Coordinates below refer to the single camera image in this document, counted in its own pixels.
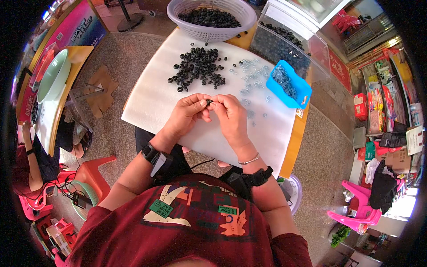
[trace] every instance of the black pants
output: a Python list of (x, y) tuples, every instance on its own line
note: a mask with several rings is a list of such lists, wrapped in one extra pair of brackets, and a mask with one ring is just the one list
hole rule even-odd
[(73, 131), (74, 121), (66, 123), (65, 116), (61, 115), (59, 120), (58, 131), (55, 139), (55, 150), (53, 157), (44, 151), (37, 135), (34, 136), (32, 147), (34, 154), (37, 158), (38, 167), (40, 169), (41, 178), (43, 183), (53, 181), (59, 173), (59, 148), (62, 147), (65, 151), (71, 152), (73, 150)]
[[(152, 134), (150, 132), (147, 132), (146, 130), (135, 126), (136, 154), (138, 154), (154, 136), (155, 134)], [(182, 152), (182, 146), (175, 144), (170, 154), (173, 157), (173, 161), (168, 168), (166, 180), (181, 175), (193, 173), (187, 163), (187, 160), (184, 157), (184, 152)], [(232, 173), (243, 173), (243, 170), (242, 168), (233, 166), (229, 171), (227, 171), (218, 179), (223, 181), (224, 183), (227, 183), (227, 179)]]

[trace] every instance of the green plant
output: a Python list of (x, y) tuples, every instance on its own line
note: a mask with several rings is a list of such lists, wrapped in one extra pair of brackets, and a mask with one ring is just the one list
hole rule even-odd
[(335, 234), (332, 235), (331, 247), (335, 248), (339, 243), (343, 242), (350, 234), (351, 228), (343, 225)]

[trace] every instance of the stand base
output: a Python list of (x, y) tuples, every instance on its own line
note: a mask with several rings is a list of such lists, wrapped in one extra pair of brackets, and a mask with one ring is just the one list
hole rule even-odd
[(117, 30), (119, 32), (127, 32), (133, 28), (135, 28), (136, 26), (138, 26), (142, 20), (144, 19), (144, 15), (141, 13), (135, 13), (132, 15), (129, 15), (129, 17), (131, 18), (130, 21), (127, 21), (126, 18), (124, 18), (119, 25), (117, 25)]

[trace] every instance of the red carpet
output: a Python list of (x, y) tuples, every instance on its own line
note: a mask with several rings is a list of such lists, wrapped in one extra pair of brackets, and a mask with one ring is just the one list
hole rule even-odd
[(351, 81), (348, 68), (331, 49), (329, 49), (329, 62), (330, 71), (347, 89), (348, 93), (350, 95), (353, 95), (353, 93), (351, 92)]

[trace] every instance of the silver bangle bracelet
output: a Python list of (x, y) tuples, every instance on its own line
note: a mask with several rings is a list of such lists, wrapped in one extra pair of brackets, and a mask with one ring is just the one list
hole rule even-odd
[(259, 152), (258, 152), (258, 154), (255, 156), (255, 158), (254, 159), (252, 159), (252, 160), (250, 160), (250, 161), (246, 161), (246, 162), (238, 162), (240, 165), (248, 165), (249, 163), (251, 163), (251, 162), (254, 162), (254, 161), (256, 161), (257, 159), (259, 159), (260, 158), (260, 154), (259, 154)]

